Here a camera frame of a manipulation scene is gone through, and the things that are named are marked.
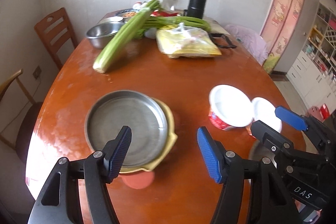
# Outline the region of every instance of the green vegetable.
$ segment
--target green vegetable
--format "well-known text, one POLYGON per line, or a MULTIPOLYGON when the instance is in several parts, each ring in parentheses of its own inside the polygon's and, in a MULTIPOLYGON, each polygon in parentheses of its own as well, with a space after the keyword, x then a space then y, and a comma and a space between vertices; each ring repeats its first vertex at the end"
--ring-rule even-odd
POLYGON ((205 30, 206 32, 211 31, 210 24, 203 19, 194 17, 149 17, 146 20, 142 28, 137 31, 136 38, 142 38, 145 30, 149 28, 160 29, 167 25, 178 25, 183 22, 185 26, 195 27, 205 30))
POLYGON ((151 0, 135 16, 133 16, 127 24, 123 25, 98 55, 97 59, 93 63, 93 69, 100 73, 106 72, 119 50, 136 36, 137 31, 143 27, 145 21, 150 17, 151 13, 160 7, 161 6, 158 0, 151 0))

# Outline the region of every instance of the wooden chair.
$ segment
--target wooden chair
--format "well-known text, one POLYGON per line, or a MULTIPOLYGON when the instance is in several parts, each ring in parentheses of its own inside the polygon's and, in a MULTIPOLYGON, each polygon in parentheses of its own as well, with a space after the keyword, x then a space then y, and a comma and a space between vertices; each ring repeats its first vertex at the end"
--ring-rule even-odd
POLYGON ((61 8, 56 12, 47 15, 44 19, 35 25, 34 29, 37 35, 40 37, 48 53, 51 55, 51 58, 56 63, 57 68, 60 70, 63 65, 57 56, 58 50, 64 45, 66 41, 68 41, 68 39, 71 39, 74 48, 78 46, 74 29, 65 8, 61 8), (63 19, 63 21, 49 30, 51 25, 60 19, 63 19), (55 37, 59 35, 64 29, 67 29, 67 31, 62 34, 53 44, 51 44, 55 37))
POLYGON ((42 107, 42 102, 36 102, 34 98, 29 94, 28 90, 24 87, 24 85, 18 78, 22 73, 23 70, 21 69, 18 72, 14 73, 8 80, 6 80, 4 83, 0 85, 0 101, 3 98, 8 87, 11 85, 11 83, 13 83, 13 81, 16 80, 25 96, 32 103, 32 106, 29 108, 27 114, 25 115, 21 123, 15 145, 6 140, 1 135, 0 135, 0 141, 2 141, 4 144, 15 150, 19 159, 25 164, 27 162, 30 139, 33 134, 37 116, 42 107))

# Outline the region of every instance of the wooden table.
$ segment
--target wooden table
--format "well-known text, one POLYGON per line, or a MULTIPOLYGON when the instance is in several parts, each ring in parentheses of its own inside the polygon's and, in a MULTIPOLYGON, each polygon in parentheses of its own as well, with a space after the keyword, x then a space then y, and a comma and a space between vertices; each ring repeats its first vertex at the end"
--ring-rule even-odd
MULTIPOLYGON (((165 102, 173 111, 178 140, 169 159, 155 169, 146 189, 134 190, 117 178, 108 190, 120 223, 207 224, 221 191, 208 175, 196 141, 206 126, 227 150, 247 158, 255 141, 245 128, 221 131, 209 121, 209 92, 220 84, 242 90, 250 99, 264 97, 288 108, 283 96, 257 61, 237 42, 222 56, 169 59, 154 40, 130 42, 126 56, 106 74, 92 69, 99 54, 87 39, 71 54, 44 101, 31 139, 26 183, 36 198, 58 158, 77 160, 92 153, 84 137, 84 120, 101 96, 115 90, 136 90, 165 102)), ((302 134, 284 124, 282 133, 304 150, 302 134)), ((90 223, 84 182, 80 199, 85 223, 90 223)), ((245 223, 249 183, 245 181, 239 223, 245 223)))

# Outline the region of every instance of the thermos handle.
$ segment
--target thermos handle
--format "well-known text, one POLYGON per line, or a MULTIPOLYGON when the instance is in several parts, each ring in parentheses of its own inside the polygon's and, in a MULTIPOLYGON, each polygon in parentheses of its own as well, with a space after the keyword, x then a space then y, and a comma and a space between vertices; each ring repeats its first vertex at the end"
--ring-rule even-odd
POLYGON ((224 33, 209 33, 209 37, 211 39, 211 41, 219 48, 236 48, 236 45, 233 45, 230 38, 228 38, 224 33), (216 40, 214 39, 214 37, 221 37, 224 38, 226 40, 226 42, 229 44, 229 46, 224 46, 224 45, 220 45, 216 42, 216 40))

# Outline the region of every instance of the plastic bag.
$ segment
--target plastic bag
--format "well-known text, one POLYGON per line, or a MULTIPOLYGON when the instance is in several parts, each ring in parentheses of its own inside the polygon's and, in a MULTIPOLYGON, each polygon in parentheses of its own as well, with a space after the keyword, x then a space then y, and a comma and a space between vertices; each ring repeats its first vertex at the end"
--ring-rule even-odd
POLYGON ((169 58, 215 57, 222 54, 206 31, 186 27, 183 23, 177 28, 158 30, 156 40, 160 52, 167 54, 169 58))

